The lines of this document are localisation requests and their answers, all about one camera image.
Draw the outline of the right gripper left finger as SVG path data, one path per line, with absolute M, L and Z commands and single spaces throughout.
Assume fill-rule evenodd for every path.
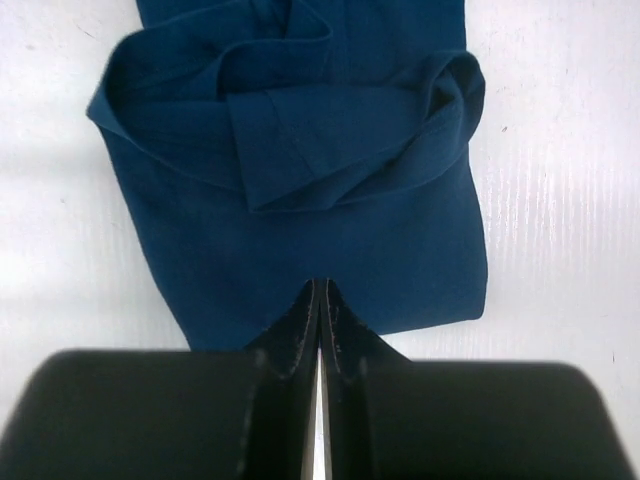
M 313 379 L 318 349 L 318 282 L 307 281 L 275 323 L 246 345 L 257 383 L 307 383 Z

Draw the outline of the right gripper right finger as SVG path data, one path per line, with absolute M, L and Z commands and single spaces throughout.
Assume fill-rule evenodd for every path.
M 413 365 L 354 313 L 335 281 L 326 280 L 324 287 L 321 351 L 330 388 L 358 388 L 377 374 Z

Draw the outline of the blue mickey t shirt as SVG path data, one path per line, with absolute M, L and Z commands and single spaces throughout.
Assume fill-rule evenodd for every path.
M 462 2 L 137 8 L 87 113 L 192 349 L 246 345 L 311 279 L 381 334 L 482 315 Z

